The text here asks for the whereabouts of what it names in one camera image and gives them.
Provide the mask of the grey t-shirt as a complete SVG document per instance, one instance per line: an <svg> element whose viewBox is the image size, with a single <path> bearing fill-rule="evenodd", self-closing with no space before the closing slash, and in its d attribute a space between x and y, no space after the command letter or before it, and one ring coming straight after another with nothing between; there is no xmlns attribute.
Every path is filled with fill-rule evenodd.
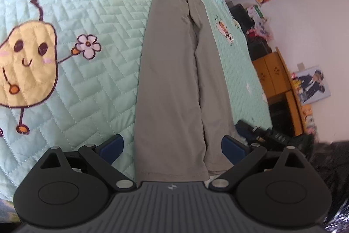
<svg viewBox="0 0 349 233"><path fill-rule="evenodd" d="M152 0L135 110L136 180L206 181L231 168L236 135L217 44L202 0Z"/></svg>

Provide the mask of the wooden cabinet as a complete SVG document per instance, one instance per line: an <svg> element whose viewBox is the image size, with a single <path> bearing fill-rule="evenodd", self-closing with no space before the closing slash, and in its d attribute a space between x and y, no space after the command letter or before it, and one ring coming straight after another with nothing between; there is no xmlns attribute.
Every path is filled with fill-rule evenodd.
<svg viewBox="0 0 349 233"><path fill-rule="evenodd" d="M266 94L273 128L291 137L305 133L301 105L280 51L254 60L253 65Z"/></svg>

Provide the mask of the person's black clothing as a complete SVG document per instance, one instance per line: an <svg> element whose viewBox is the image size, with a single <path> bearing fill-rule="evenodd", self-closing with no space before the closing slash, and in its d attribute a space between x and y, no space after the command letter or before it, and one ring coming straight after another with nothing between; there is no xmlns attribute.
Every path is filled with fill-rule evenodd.
<svg viewBox="0 0 349 233"><path fill-rule="evenodd" d="M348 199L348 141L315 143L309 162L331 192L329 222Z"/></svg>

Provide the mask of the framed portrait on cabinet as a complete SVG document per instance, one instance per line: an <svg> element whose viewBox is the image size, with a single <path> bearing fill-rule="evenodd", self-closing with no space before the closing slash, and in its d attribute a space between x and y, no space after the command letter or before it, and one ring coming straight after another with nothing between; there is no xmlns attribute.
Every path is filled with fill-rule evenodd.
<svg viewBox="0 0 349 233"><path fill-rule="evenodd" d="M331 96L326 78L319 66L291 74L301 105L313 104Z"/></svg>

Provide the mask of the black chair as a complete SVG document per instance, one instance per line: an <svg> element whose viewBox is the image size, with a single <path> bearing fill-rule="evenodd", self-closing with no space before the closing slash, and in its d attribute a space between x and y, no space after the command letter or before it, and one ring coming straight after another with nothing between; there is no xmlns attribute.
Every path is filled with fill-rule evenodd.
<svg viewBox="0 0 349 233"><path fill-rule="evenodd" d="M237 4L230 7L229 11L246 37L251 60L270 54L272 49L269 42L273 40L273 33L259 6L244 8L241 4Z"/></svg>

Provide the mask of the mint quilted bee bedspread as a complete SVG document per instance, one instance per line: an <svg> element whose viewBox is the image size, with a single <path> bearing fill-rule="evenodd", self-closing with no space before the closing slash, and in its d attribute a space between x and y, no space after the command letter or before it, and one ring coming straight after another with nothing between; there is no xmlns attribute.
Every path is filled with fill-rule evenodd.
<svg viewBox="0 0 349 233"><path fill-rule="evenodd" d="M202 0L234 126L272 125L247 41L224 0ZM132 180L135 110L152 0L1 0L1 198L45 151L75 151L115 134L114 167Z"/></svg>

